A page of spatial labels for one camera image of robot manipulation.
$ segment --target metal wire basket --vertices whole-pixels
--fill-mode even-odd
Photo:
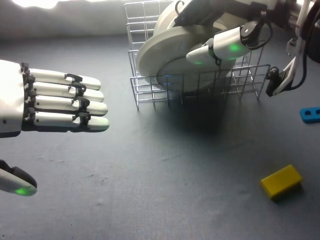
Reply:
[[[136,65],[136,57],[140,47],[153,36],[154,27],[163,10],[172,0],[153,0],[126,3],[124,5],[127,19],[127,34],[131,50],[128,52],[132,77],[130,83],[137,109],[142,102],[179,100],[182,104],[189,101],[198,103],[206,100],[213,103],[217,97],[227,99],[229,94],[236,94],[241,101],[244,93],[254,93],[259,99],[265,83],[265,75],[270,65],[260,65],[263,48],[252,51],[236,60],[231,69],[219,71],[195,72],[197,77],[193,92],[184,89],[183,74],[164,76],[140,76]],[[164,78],[165,84],[160,86],[157,78]]]

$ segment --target yellow block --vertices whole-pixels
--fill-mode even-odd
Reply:
[[[302,177],[289,165],[261,180],[261,185],[270,198],[273,198],[299,184]]]

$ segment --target gray table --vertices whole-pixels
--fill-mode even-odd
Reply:
[[[262,63],[283,68],[288,39],[275,32]],[[320,125],[299,116],[320,105],[318,65],[300,89],[230,101],[212,124],[166,105],[137,111],[128,50],[126,36],[0,44],[1,59],[100,79],[111,123],[0,139],[1,158],[38,182],[33,197],[0,192],[1,240],[319,239]],[[274,203],[259,182],[288,164],[304,191]]]

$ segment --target blue object with holes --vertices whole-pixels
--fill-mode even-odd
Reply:
[[[302,121],[306,124],[320,122],[320,107],[307,107],[300,110]]]

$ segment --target overhead light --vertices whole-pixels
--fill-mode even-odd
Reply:
[[[18,4],[22,7],[39,7],[43,9],[52,9],[58,2],[68,2],[76,0],[12,0],[15,4]],[[106,0],[87,0],[89,2],[103,2]]]

